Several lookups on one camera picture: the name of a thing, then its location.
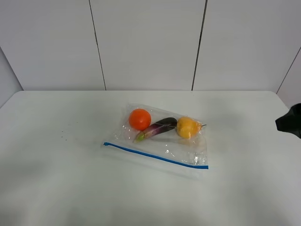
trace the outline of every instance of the white wall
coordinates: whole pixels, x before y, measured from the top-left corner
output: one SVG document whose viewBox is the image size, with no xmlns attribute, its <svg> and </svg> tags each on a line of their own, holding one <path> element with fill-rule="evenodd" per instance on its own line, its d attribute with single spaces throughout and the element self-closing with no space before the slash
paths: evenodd
<svg viewBox="0 0 301 226">
<path fill-rule="evenodd" d="M 88 0 L 1 0 L 0 46 L 25 90 L 102 90 Z"/>
<path fill-rule="evenodd" d="M 0 48 L 0 107 L 2 107 L 14 93 L 21 90 L 22 87 Z"/>
<path fill-rule="evenodd" d="M 208 0 L 194 90 L 277 92 L 301 45 L 300 0 Z"/>
<path fill-rule="evenodd" d="M 108 90 L 191 90 L 205 0 L 91 0 Z"/>
<path fill-rule="evenodd" d="M 284 79 L 278 96 L 287 107 L 301 103 L 301 53 L 299 52 L 286 78 Z"/>
</svg>

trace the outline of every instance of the clear plastic bag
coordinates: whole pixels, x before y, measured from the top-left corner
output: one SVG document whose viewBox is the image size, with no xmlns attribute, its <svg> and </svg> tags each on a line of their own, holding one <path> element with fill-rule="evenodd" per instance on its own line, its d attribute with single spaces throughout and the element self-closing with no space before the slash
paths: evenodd
<svg viewBox="0 0 301 226">
<path fill-rule="evenodd" d="M 122 124 L 104 145 L 185 167 L 208 169 L 204 129 L 199 120 L 184 115 L 146 105 L 128 105 Z"/>
</svg>

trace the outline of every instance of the table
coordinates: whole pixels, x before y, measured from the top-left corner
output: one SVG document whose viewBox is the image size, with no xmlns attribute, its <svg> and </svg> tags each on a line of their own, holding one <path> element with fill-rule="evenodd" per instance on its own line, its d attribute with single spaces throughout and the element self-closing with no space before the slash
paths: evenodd
<svg viewBox="0 0 301 226">
<path fill-rule="evenodd" d="M 102 146 L 128 103 L 206 123 L 209 169 Z M 266 91 L 18 92 L 0 109 L 0 225 L 300 225 L 301 140 L 275 125 L 287 111 Z"/>
</svg>

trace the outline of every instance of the eggplant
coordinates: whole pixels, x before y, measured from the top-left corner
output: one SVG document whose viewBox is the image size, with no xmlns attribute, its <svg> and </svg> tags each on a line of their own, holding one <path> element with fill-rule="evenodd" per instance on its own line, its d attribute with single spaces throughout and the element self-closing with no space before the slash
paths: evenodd
<svg viewBox="0 0 301 226">
<path fill-rule="evenodd" d="M 144 139 L 153 137 L 160 133 L 168 132 L 177 127 L 177 122 L 178 122 L 177 119 L 173 117 L 161 119 L 158 122 L 151 124 L 148 128 L 146 128 L 142 132 L 140 132 L 136 136 L 134 143 L 138 143 Z"/>
</svg>

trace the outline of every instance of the blue zipper seal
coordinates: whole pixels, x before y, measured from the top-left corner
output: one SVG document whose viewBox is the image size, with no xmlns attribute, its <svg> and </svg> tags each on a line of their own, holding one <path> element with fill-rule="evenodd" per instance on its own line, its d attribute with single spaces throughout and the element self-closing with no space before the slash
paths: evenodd
<svg viewBox="0 0 301 226">
<path fill-rule="evenodd" d="M 174 161 L 174 160 L 162 158 L 162 157 L 157 156 L 157 155 L 147 154 L 147 153 L 144 153 L 144 152 L 139 152 L 139 151 L 136 151 L 136 150 L 133 150 L 133 149 L 129 149 L 129 148 L 122 147 L 122 146 L 115 145 L 115 144 L 108 143 L 108 142 L 104 142 L 103 145 L 105 145 L 105 146 L 108 146 L 108 145 L 109 145 L 109 146 L 113 146 L 113 147 L 122 149 L 122 150 L 127 151 L 127 152 L 132 152 L 132 153 L 136 153 L 136 154 L 141 154 L 141 155 L 144 155 L 144 156 L 147 156 L 147 157 L 151 157 L 151 158 L 154 158 L 154 159 L 160 159 L 160 160 L 163 160 L 163 161 L 171 162 L 171 163 L 174 163 L 174 164 L 177 164 L 177 165 L 181 165 L 181 166 L 185 166 L 185 167 L 190 167 L 190 168 L 195 168 L 195 169 L 206 169 L 206 170 L 209 169 L 208 166 L 189 165 L 189 164 L 185 164 L 185 163 L 182 163 L 182 162 L 179 162 L 179 161 Z"/>
</svg>

